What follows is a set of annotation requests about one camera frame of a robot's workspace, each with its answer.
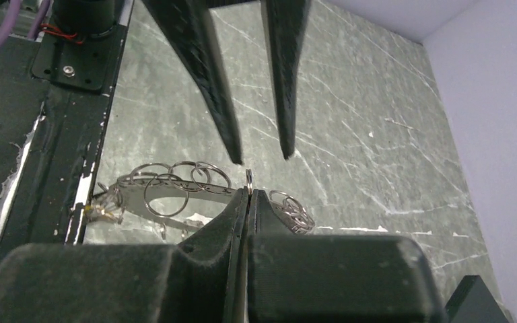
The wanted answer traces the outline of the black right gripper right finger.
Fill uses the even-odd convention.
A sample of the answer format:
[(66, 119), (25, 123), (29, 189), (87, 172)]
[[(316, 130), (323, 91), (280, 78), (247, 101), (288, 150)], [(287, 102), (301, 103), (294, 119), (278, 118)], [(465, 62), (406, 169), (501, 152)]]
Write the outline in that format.
[(432, 270), (414, 240), (297, 235), (263, 190), (249, 204), (251, 322), (446, 322)]

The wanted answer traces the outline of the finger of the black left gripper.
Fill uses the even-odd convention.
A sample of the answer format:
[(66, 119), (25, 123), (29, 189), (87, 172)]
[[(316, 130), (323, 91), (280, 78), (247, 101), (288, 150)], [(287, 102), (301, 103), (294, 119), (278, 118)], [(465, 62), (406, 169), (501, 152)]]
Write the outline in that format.
[(242, 165), (240, 128), (206, 1), (144, 1), (199, 88), (233, 164)]
[(283, 158), (295, 151), (297, 78), (311, 1), (261, 1)]

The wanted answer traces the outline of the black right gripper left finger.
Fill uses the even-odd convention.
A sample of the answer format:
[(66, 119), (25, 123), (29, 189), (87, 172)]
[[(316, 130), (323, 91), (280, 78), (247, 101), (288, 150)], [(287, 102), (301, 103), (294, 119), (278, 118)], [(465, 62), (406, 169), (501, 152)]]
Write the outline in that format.
[(0, 322), (242, 322), (249, 195), (179, 244), (26, 244), (0, 264)]

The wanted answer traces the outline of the round metal key organizer disc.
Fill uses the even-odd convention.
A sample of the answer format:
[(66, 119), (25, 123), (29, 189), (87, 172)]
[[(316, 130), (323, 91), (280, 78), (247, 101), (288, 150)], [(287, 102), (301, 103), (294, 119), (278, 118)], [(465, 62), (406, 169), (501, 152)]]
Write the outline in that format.
[(121, 207), (123, 222), (88, 222), (83, 241), (176, 244), (214, 219), (237, 190), (224, 170), (208, 162), (142, 164), (112, 184), (98, 183), (89, 205)]

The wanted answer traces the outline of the yellow key tag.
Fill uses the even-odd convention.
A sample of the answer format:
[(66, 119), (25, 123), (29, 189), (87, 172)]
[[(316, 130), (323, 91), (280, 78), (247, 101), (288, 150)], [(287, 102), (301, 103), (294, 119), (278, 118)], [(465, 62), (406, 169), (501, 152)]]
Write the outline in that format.
[(123, 208), (116, 205), (86, 205), (83, 212), (88, 222), (104, 221), (118, 225), (123, 222)]

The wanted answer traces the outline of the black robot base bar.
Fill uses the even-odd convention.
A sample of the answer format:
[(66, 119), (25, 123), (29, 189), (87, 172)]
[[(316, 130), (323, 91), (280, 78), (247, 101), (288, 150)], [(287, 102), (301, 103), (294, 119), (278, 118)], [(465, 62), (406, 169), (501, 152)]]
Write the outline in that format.
[(0, 262), (24, 244), (83, 241), (132, 10), (117, 1), (103, 38), (0, 48)]

